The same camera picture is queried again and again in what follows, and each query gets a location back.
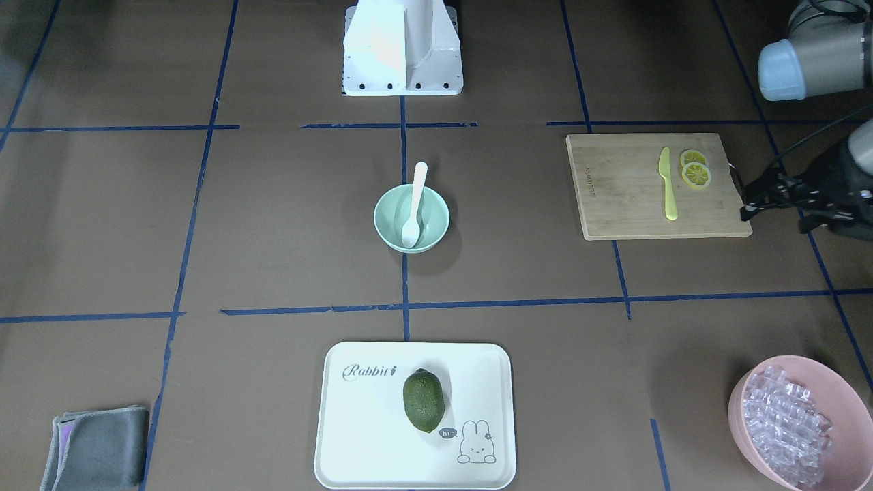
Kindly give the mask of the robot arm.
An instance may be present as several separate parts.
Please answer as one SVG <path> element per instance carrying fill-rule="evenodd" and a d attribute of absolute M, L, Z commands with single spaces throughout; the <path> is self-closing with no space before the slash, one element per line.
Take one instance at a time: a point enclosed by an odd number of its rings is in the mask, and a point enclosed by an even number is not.
<path fill-rule="evenodd" d="M 801 1 L 786 37 L 764 47 L 758 59 L 760 92 L 770 102 L 871 87 L 870 1 Z M 872 237 L 872 125 L 865 122 L 819 155 L 805 172 L 789 176 L 770 162 L 740 188 L 743 221 L 767 209 L 803 212 L 802 234 Z"/>

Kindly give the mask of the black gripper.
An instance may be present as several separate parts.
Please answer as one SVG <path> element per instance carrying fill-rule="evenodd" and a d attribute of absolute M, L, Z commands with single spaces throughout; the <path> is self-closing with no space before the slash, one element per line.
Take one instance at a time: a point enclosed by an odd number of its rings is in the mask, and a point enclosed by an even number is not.
<path fill-rule="evenodd" d="M 773 165 L 746 184 L 740 220 L 747 222 L 765 209 L 795 208 L 803 212 L 801 234 L 826 227 L 836 235 L 870 241 L 871 192 L 871 155 L 836 143 L 797 176 Z"/>

